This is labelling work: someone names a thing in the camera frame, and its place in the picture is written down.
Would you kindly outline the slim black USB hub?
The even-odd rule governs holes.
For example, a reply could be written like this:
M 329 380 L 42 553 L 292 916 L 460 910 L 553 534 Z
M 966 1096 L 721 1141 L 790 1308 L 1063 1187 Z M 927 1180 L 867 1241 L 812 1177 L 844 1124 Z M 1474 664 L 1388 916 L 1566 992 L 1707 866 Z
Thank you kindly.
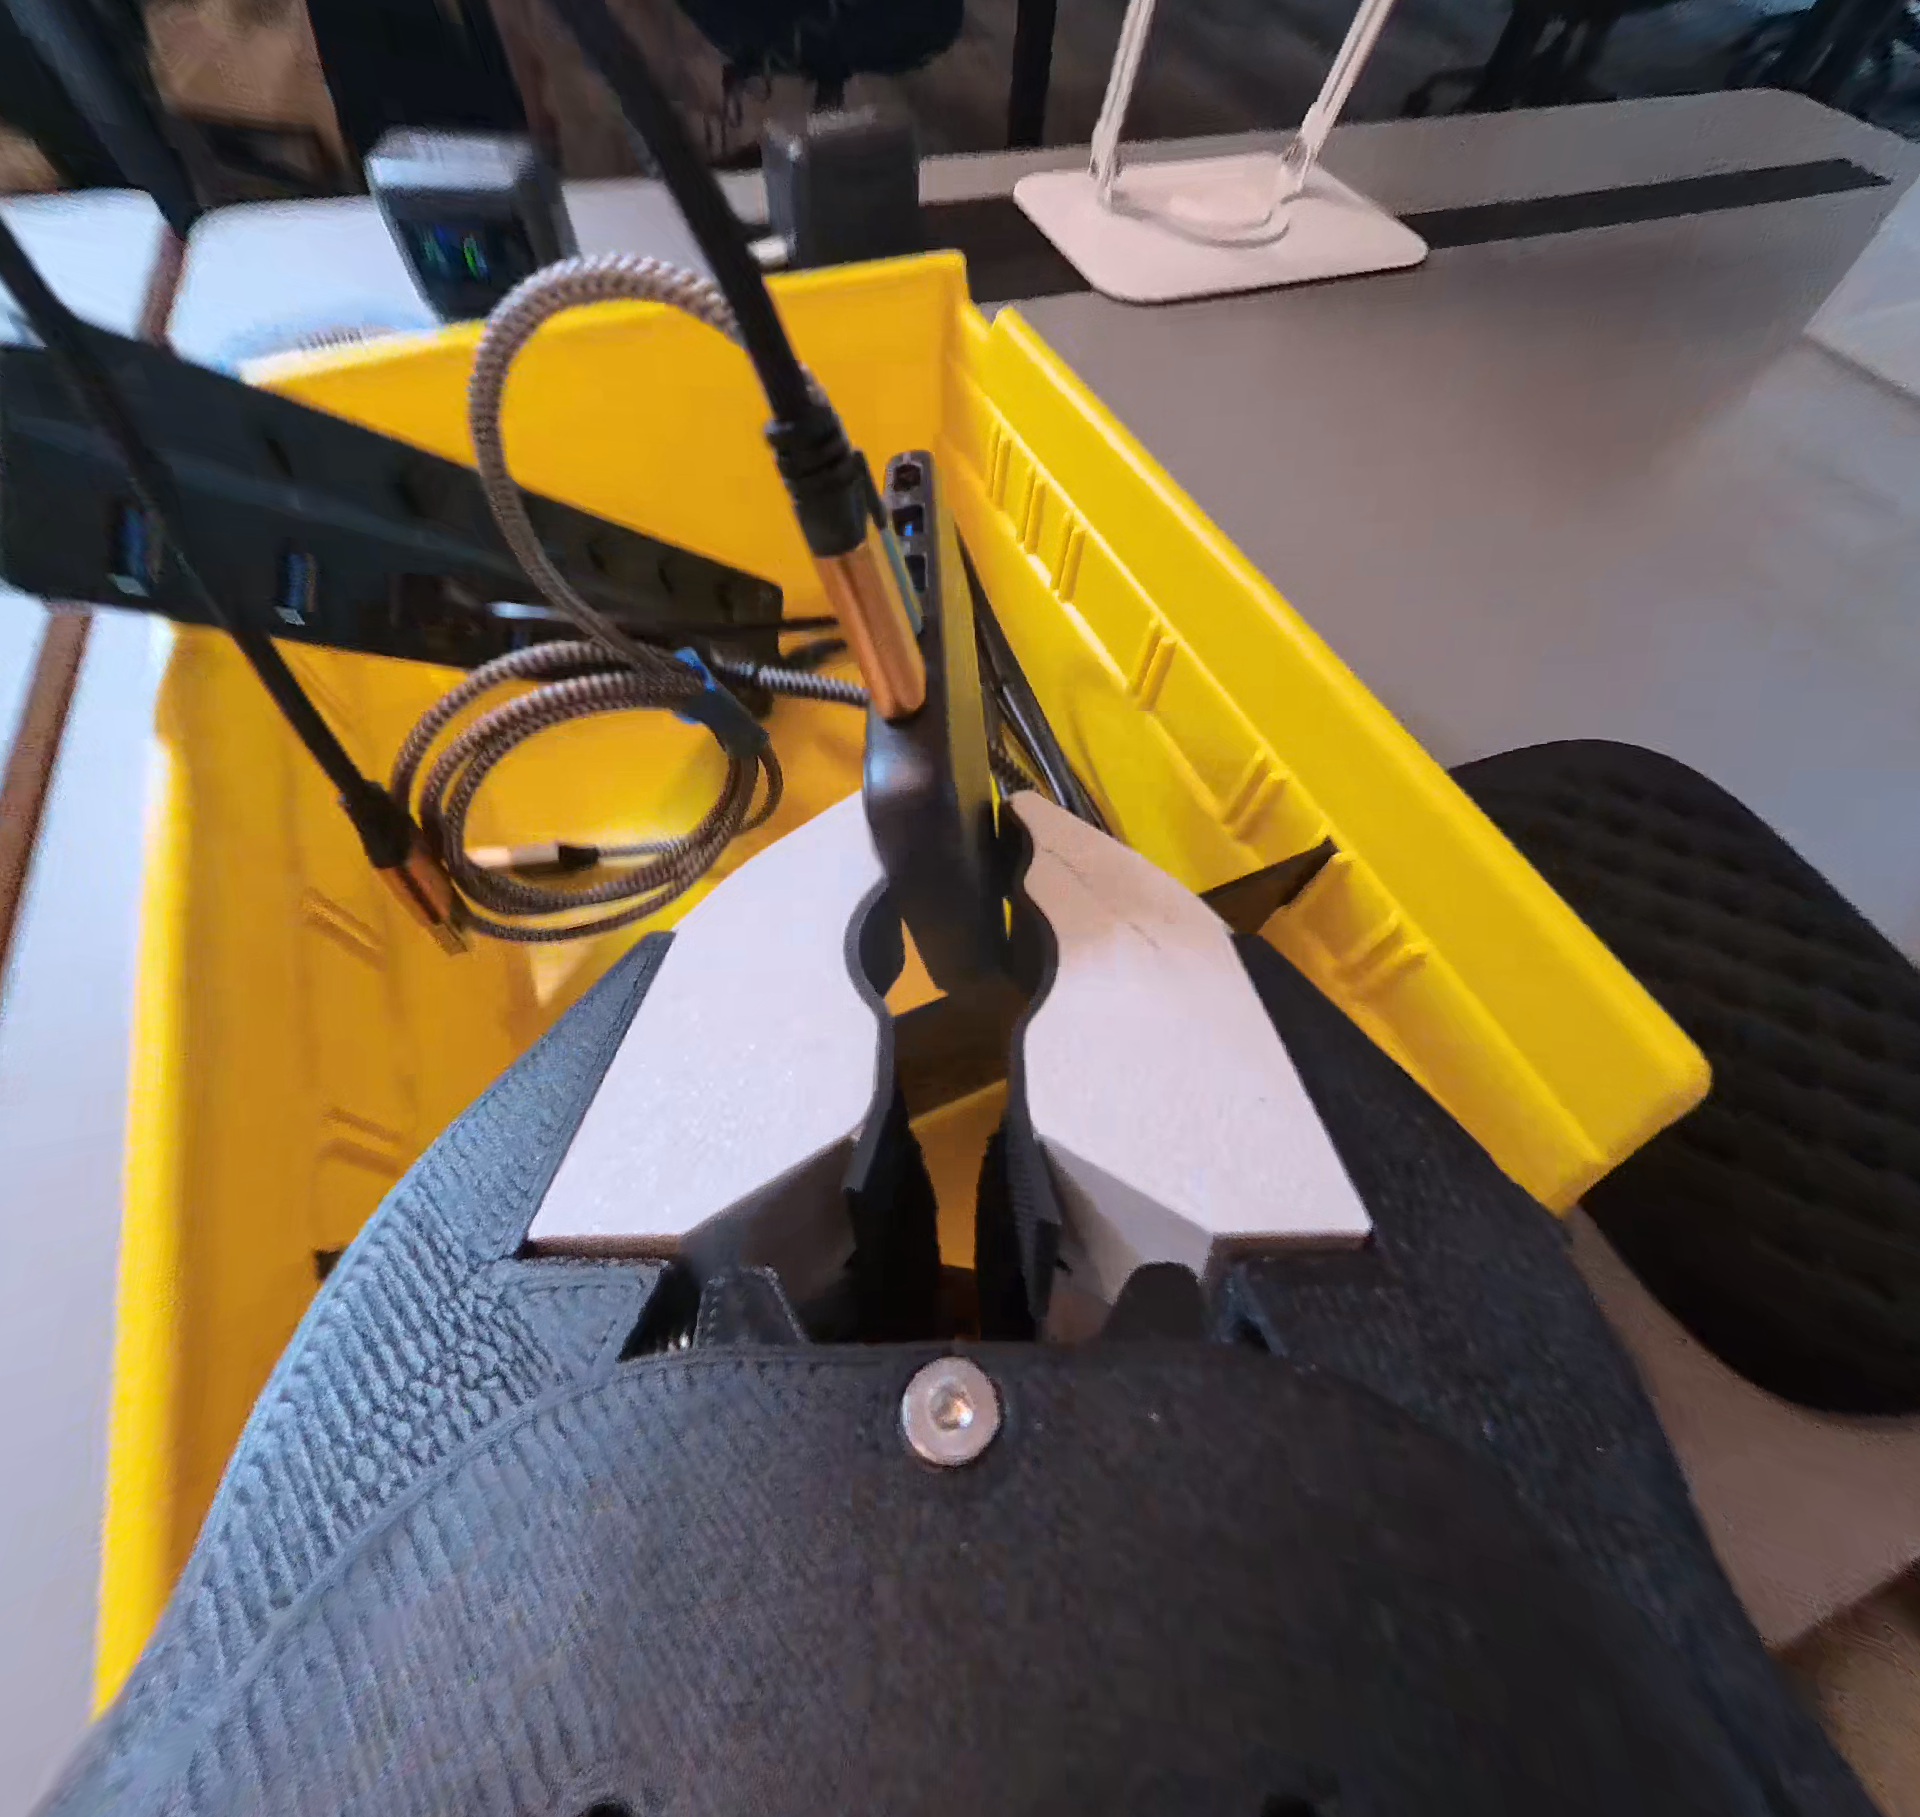
M 999 832 L 997 713 L 981 675 L 973 577 L 927 447 L 890 459 L 885 531 L 918 596 L 927 695 L 906 720 L 872 716 L 863 810 L 890 908 L 934 989 L 1012 996 L 1012 856 Z

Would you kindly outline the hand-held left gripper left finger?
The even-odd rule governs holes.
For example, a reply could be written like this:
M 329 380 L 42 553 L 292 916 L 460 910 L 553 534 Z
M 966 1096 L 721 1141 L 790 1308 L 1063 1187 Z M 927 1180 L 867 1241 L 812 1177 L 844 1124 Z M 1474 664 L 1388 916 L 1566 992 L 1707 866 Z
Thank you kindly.
M 539 1257 L 848 1262 L 844 1181 L 885 1111 L 900 922 L 863 796 L 675 928 L 527 1226 Z

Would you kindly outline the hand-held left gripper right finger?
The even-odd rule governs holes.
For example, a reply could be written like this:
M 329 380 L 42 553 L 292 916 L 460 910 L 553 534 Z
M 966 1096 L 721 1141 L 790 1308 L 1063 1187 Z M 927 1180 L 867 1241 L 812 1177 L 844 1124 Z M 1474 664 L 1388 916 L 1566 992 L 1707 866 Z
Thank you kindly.
M 1237 1260 L 1365 1247 L 1370 1207 L 1230 922 L 1043 796 L 1016 820 L 1046 963 L 1016 1042 L 1054 1199 L 1039 1330 L 1088 1339 L 1149 1265 L 1215 1287 Z

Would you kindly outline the grey power adapter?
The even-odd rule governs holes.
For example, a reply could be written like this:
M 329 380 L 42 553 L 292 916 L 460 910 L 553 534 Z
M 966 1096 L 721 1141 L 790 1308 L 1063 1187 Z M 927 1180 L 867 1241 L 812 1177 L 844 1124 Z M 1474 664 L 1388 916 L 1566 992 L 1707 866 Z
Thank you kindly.
M 923 144 L 893 112 L 838 109 L 766 124 L 760 171 L 785 270 L 915 258 L 927 249 Z
M 523 134 L 392 128 L 365 182 L 425 304 L 486 320 L 523 280 L 580 255 L 565 189 Z

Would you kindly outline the yellow plastic bin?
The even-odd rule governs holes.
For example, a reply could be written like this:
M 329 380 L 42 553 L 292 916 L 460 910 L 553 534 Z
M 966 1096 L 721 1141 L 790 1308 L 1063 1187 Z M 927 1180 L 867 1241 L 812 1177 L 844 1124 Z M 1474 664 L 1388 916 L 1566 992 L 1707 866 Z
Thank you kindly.
M 1687 1117 L 1708 1062 L 1544 878 L 958 255 L 776 276 L 875 462 L 923 447 L 1107 820 L 1207 889 L 1332 838 L 1265 934 L 1552 1213 Z M 648 931 L 444 956 L 365 863 L 232 644 L 173 631 L 131 1019 L 97 1714 L 156 1632 L 341 1250 Z

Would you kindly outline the black multi-port USB hub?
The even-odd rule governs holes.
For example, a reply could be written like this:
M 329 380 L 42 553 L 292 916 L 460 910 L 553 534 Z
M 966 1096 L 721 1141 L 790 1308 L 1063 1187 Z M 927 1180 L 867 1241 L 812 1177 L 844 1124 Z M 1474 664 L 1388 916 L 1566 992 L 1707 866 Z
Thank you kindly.
M 448 668 L 575 626 L 519 568 L 474 468 L 170 352 L 85 328 L 173 471 L 214 584 L 279 643 Z M 776 650 L 776 581 L 544 495 L 526 514 L 598 608 L 665 649 Z M 3 346 L 3 581 L 210 623 L 143 534 L 124 456 L 47 352 Z

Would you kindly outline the black quilted wrist rest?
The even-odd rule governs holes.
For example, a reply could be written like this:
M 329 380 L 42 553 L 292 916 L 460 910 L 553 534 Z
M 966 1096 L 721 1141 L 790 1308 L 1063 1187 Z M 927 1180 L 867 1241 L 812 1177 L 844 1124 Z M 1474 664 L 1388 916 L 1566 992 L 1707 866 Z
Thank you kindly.
M 1541 743 L 1452 780 L 1713 1072 L 1589 1192 L 1604 1241 L 1769 1397 L 1918 1418 L 1918 966 L 1665 752 Z

